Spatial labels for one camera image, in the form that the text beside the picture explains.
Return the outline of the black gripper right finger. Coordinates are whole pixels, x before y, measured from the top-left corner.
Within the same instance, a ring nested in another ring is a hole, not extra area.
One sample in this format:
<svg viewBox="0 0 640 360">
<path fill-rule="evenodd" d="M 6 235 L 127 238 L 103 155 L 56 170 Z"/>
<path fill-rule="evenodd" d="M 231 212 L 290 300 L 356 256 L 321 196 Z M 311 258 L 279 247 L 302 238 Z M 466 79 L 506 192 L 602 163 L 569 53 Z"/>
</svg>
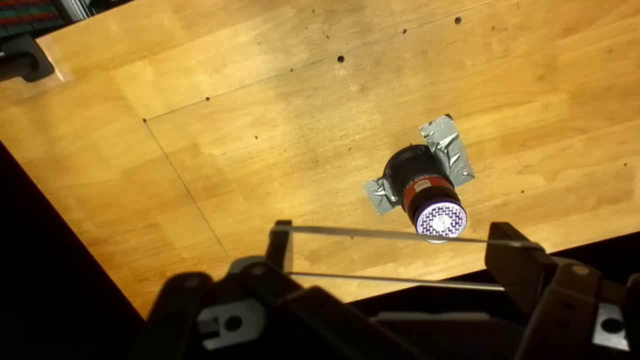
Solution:
<svg viewBox="0 0 640 360">
<path fill-rule="evenodd" d="M 638 360 L 638 278 L 551 256 L 507 223 L 487 230 L 486 271 L 526 317 L 518 360 Z"/>
</svg>

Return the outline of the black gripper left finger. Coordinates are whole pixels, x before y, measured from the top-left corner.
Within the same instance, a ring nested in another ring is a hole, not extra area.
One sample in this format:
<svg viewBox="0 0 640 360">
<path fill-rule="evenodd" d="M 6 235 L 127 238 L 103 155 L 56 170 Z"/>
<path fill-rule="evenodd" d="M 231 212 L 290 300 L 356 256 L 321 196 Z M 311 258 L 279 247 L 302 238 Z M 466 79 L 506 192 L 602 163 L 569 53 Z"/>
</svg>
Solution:
<svg viewBox="0 0 640 360">
<path fill-rule="evenodd" d="M 221 280 L 168 278 L 130 360 L 426 360 L 292 269 L 292 223 L 278 220 L 262 256 L 238 258 Z"/>
</svg>

